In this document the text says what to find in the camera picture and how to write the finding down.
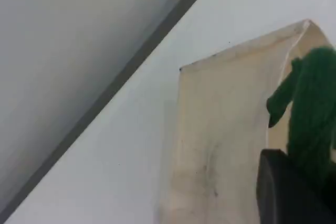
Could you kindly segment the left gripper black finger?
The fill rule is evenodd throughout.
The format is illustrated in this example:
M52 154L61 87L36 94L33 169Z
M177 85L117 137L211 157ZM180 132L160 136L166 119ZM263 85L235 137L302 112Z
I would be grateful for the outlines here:
M260 223L335 223L335 177L318 191L281 150L261 151L256 199Z

